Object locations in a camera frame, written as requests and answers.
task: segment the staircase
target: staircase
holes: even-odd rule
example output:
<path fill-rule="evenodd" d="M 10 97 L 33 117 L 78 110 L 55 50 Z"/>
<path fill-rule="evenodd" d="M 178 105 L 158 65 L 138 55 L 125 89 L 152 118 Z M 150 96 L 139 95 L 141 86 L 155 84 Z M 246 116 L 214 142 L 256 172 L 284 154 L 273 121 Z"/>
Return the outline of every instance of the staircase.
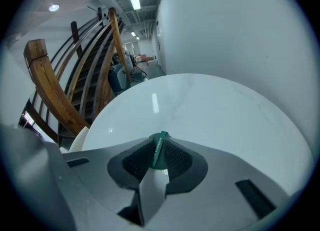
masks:
<path fill-rule="evenodd" d="M 125 24 L 120 21 L 118 22 L 119 32 L 121 33 Z M 80 69 L 79 76 L 77 81 L 75 82 L 74 91 L 71 98 L 71 103 L 74 108 L 84 117 L 85 121 L 91 125 L 98 115 L 96 112 L 95 106 L 97 105 L 97 93 L 98 93 L 98 85 L 102 82 L 102 70 L 103 66 L 107 65 L 107 54 L 108 50 L 110 51 L 111 57 L 114 52 L 114 43 L 111 27 L 109 26 L 100 36 L 100 38 L 96 41 L 93 48 L 90 50 L 83 66 Z M 103 28 L 101 28 L 94 38 L 96 38 Z M 90 44 L 94 41 L 94 38 L 88 43 L 86 49 L 84 49 L 82 55 L 79 57 L 79 60 L 69 78 L 67 86 L 65 88 L 65 94 L 68 96 L 68 91 L 70 90 L 70 86 L 72 83 L 73 76 L 77 71 L 79 66 L 80 59 L 88 50 Z M 59 141 L 61 142 L 63 139 L 73 140 L 76 136 L 67 131 L 60 123 L 58 128 L 58 136 Z"/>
<path fill-rule="evenodd" d="M 44 39 L 30 40 L 24 49 L 25 63 L 36 87 L 25 111 L 59 146 L 63 140 L 73 140 L 84 127 L 89 128 L 102 109 L 115 98 L 112 89 L 113 86 L 116 90 L 115 83 L 112 85 L 108 80 L 111 65 L 118 64 L 113 59 L 115 50 L 118 62 L 125 70 L 124 79 L 127 79 L 128 84 L 131 81 L 120 37 L 125 24 L 117 16 L 114 7 L 108 11 L 108 16 L 102 18 L 102 10 L 98 8 L 97 17 L 79 29 L 73 21 L 72 35 L 52 59 L 49 59 Z M 104 25 L 105 20 L 109 20 L 107 25 Z M 82 50 L 89 35 L 93 37 Z M 60 79 L 75 53 L 78 60 L 63 90 Z"/>

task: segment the white wall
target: white wall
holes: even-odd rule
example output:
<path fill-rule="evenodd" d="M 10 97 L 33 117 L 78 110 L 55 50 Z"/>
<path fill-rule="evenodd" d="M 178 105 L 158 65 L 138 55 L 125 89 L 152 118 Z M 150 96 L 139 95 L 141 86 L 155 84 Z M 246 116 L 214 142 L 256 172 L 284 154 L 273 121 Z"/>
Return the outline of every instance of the white wall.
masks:
<path fill-rule="evenodd" d="M 139 40 L 139 47 L 141 55 L 146 54 L 147 57 L 154 55 L 151 40 Z"/>
<path fill-rule="evenodd" d="M 134 42 L 132 43 L 132 46 L 133 46 L 135 55 L 136 55 L 136 56 L 137 56 L 137 55 L 140 55 L 141 52 L 140 52 L 140 46 L 139 46 L 138 41 L 134 41 Z"/>
<path fill-rule="evenodd" d="M 151 37 L 152 53 L 153 53 L 153 56 L 156 56 L 156 59 L 158 60 L 159 65 L 161 66 L 161 59 L 159 58 L 160 54 L 159 54 L 157 24 L 156 23 L 153 25 L 152 31 L 153 31 L 152 37 Z"/>
<path fill-rule="evenodd" d="M 156 30 L 153 31 L 156 33 L 157 41 L 158 41 L 158 47 L 157 51 L 159 54 L 159 58 L 161 59 L 161 69 L 162 71 L 167 74 L 167 65 L 166 65 L 166 49 L 165 49 L 165 37 L 164 37 L 164 24 L 162 19 L 162 12 L 160 11 L 160 7 L 157 11 L 157 17 L 156 21 L 158 25 L 156 26 Z"/>
<path fill-rule="evenodd" d="M 132 42 L 125 44 L 126 50 L 130 52 L 131 55 L 135 55 L 134 48 L 132 46 Z"/>
<path fill-rule="evenodd" d="M 0 124 L 17 125 L 34 83 L 15 62 L 6 47 L 0 47 Z"/>
<path fill-rule="evenodd" d="M 80 28 L 82 25 L 87 23 L 89 20 L 95 18 L 97 13 L 90 8 L 82 8 L 75 11 L 71 11 L 64 16 L 58 16 L 57 18 L 52 18 L 41 25 L 37 26 L 32 31 L 26 33 L 19 41 L 17 41 L 9 50 L 13 55 L 13 58 L 17 65 L 23 70 L 25 75 L 29 76 L 28 69 L 24 59 L 24 49 L 29 40 L 44 39 L 48 57 L 52 60 L 53 56 L 56 54 L 58 49 L 65 43 L 65 41 L 72 35 L 71 32 L 71 22 L 76 21 L 77 27 Z M 84 50 L 90 39 L 95 35 L 95 33 L 101 28 L 98 26 L 81 44 L 82 49 Z M 56 56 L 52 62 L 52 66 L 55 67 L 58 60 L 65 52 L 67 47 L 73 43 L 71 39 Z M 59 81 L 62 89 L 64 90 L 67 86 L 68 79 L 70 74 L 78 60 L 77 53 L 75 53 L 70 61 L 68 62 L 61 79 Z M 62 65 L 63 60 L 60 62 L 59 67 L 56 69 L 55 73 L 57 74 L 60 66 Z M 34 108 L 38 111 L 41 103 L 41 98 L 37 96 Z M 45 120 L 47 113 L 47 107 L 43 105 L 41 117 Z M 58 120 L 50 113 L 48 119 L 49 126 L 57 133 L 58 132 Z"/>
<path fill-rule="evenodd" d="M 255 90 L 291 118 L 315 154 L 319 46 L 294 0 L 161 0 L 158 11 L 168 75 L 214 75 Z"/>

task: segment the wooden railing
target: wooden railing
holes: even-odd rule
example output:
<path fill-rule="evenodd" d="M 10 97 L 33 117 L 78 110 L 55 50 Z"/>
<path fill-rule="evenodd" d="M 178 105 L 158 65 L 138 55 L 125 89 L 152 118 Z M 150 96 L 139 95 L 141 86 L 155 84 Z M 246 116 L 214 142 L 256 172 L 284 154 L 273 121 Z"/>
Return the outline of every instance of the wooden railing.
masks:
<path fill-rule="evenodd" d="M 67 99 L 54 73 L 44 39 L 31 40 L 24 49 L 36 91 L 54 117 L 70 132 L 78 134 L 89 124 Z"/>
<path fill-rule="evenodd" d="M 109 69 L 111 66 L 112 57 L 115 49 L 117 50 L 120 62 L 124 65 L 128 80 L 131 82 L 131 76 L 125 62 L 125 56 L 124 56 L 122 43 L 120 39 L 118 20 L 117 20 L 117 16 L 114 8 L 109 9 L 109 17 L 110 17 L 109 24 L 106 25 L 105 27 L 102 26 L 103 28 L 97 33 L 95 38 L 91 40 L 91 43 L 86 47 L 85 52 L 82 52 L 81 43 L 99 25 L 102 25 L 103 20 L 106 19 L 107 17 L 102 18 L 102 15 L 100 15 L 98 21 L 97 19 L 94 19 L 94 20 L 92 19 L 88 21 L 81 28 L 85 27 L 88 24 L 89 26 L 86 27 L 79 34 L 78 34 L 77 24 L 73 22 L 71 24 L 72 36 L 70 36 L 68 40 L 60 47 L 60 49 L 53 56 L 51 61 L 47 56 L 47 50 L 46 50 L 45 42 L 43 39 L 29 41 L 26 45 L 24 56 L 26 59 L 27 66 L 29 68 L 29 73 L 31 75 L 31 78 L 36 85 L 36 93 L 34 94 L 32 104 L 31 104 L 32 107 L 30 107 L 30 104 L 29 104 L 30 112 L 34 114 L 34 116 L 31 116 L 31 117 L 35 121 L 37 120 L 36 121 L 37 125 L 46 134 L 49 133 L 48 134 L 49 137 L 51 137 L 54 141 L 57 141 L 57 134 L 48 125 L 50 112 L 53 114 L 53 116 L 55 116 L 55 118 L 59 121 L 59 123 L 65 129 L 67 129 L 69 132 L 71 132 L 75 136 L 81 131 L 83 127 L 85 126 L 90 127 L 90 125 L 84 119 L 90 82 L 92 80 L 98 59 L 100 58 L 101 53 L 107 41 L 109 39 L 111 40 L 110 38 L 111 35 L 113 35 L 113 39 L 111 43 L 109 40 L 109 43 L 108 43 L 109 47 L 107 48 L 107 52 L 103 57 L 101 68 L 100 68 L 101 64 L 99 64 L 99 67 L 98 67 L 100 68 L 100 70 L 98 74 L 98 82 L 96 84 L 96 89 L 94 93 L 92 120 L 94 120 L 94 118 L 98 115 L 98 113 L 115 97 L 108 82 L 108 73 L 109 73 Z M 102 34 L 106 31 L 107 31 L 107 35 L 106 36 L 104 35 L 105 38 L 103 39 L 102 44 L 100 45 L 98 51 L 96 52 L 96 55 L 91 63 L 87 77 L 85 79 L 85 84 L 83 86 L 83 92 L 81 95 L 80 108 L 79 108 L 79 112 L 77 112 L 77 110 L 72 105 L 71 101 L 74 95 L 75 86 L 78 81 L 79 74 L 90 52 L 92 51 L 92 49 L 94 48 L 94 46 L 96 45 L 97 41 L 100 39 Z M 67 43 L 71 40 L 71 38 L 73 38 L 73 42 L 69 44 L 69 46 L 67 47 L 65 52 L 61 55 L 60 59 L 56 63 L 55 67 L 53 68 L 52 62 L 58 56 L 61 50 L 67 45 Z M 75 71 L 66 95 L 59 84 L 59 80 L 62 77 L 62 74 L 66 69 L 68 62 L 70 61 L 70 59 L 72 58 L 75 52 L 77 52 L 79 60 L 77 62 L 77 66 L 75 68 Z M 38 115 L 36 115 L 35 114 L 36 111 L 34 111 L 35 109 L 34 104 L 35 104 L 37 94 L 39 94 L 42 99 L 40 103 Z M 45 121 L 41 118 L 43 104 L 47 106 Z"/>

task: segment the recessed light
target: recessed light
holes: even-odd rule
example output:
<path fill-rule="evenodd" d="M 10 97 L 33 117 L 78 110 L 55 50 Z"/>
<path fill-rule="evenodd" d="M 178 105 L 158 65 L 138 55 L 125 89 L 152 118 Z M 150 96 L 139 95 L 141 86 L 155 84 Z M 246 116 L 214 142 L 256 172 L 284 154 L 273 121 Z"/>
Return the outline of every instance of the recessed light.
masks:
<path fill-rule="evenodd" d="M 59 9 L 59 5 L 58 4 L 53 4 L 49 7 L 49 11 L 50 12 L 55 12 Z"/>

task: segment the black mesh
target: black mesh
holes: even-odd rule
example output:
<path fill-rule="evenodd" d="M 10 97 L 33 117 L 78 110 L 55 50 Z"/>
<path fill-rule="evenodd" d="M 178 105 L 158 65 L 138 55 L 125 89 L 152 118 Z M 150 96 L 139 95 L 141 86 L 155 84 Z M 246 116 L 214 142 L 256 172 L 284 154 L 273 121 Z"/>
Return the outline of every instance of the black mesh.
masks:
<path fill-rule="evenodd" d="M 167 140 L 164 141 L 164 158 L 170 181 L 184 174 L 192 165 L 191 155 Z"/>
<path fill-rule="evenodd" d="M 123 159 L 122 167 L 141 182 L 152 164 L 153 155 L 153 144 L 147 144 Z"/>

